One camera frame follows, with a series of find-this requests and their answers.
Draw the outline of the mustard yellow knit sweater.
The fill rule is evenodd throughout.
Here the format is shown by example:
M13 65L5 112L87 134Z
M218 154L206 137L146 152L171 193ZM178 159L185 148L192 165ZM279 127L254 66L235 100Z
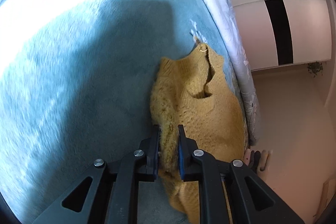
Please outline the mustard yellow knit sweater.
M161 129L159 175L170 205L189 223L199 223L199 189L179 174L178 126L220 161L242 159L246 148L242 110L223 65L223 57L201 43L183 59L162 58L151 91L151 118Z

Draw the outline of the green hanging plant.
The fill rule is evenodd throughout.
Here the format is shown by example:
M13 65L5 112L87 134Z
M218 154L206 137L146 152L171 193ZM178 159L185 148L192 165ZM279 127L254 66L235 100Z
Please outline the green hanging plant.
M321 62L313 62L307 65L307 70L314 78L323 75L323 64Z

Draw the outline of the teal floral bed blanket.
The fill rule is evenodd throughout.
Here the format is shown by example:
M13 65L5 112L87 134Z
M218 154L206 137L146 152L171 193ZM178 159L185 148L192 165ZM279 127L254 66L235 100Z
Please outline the teal floral bed blanket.
M150 135L161 58L187 56L193 34L224 57L239 95L203 0L1 0L1 194L18 221Z

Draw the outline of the white black-striped sliding wardrobe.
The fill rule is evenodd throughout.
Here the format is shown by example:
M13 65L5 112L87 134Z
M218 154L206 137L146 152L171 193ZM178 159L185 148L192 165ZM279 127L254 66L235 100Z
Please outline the white black-striped sliding wardrobe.
M331 58L327 0L231 1L252 70Z

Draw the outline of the light blue floral quilt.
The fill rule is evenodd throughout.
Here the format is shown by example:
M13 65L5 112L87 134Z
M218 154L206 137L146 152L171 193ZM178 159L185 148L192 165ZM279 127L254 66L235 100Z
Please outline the light blue floral quilt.
M224 40L235 71L244 104L249 144L255 146L261 137L260 106L232 2L231 0L204 0L204 2Z

